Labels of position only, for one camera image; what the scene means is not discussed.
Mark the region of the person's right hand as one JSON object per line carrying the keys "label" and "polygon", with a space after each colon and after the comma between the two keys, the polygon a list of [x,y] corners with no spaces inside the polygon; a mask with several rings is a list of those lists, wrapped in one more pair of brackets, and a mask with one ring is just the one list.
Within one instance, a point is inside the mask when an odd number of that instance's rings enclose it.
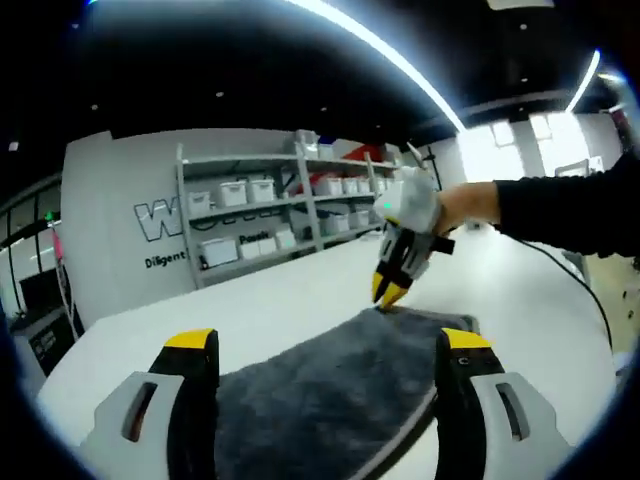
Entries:
{"label": "person's right hand", "polygon": [[434,233],[447,236],[466,221],[499,225],[501,210],[494,182],[464,183],[438,193],[440,215]]}

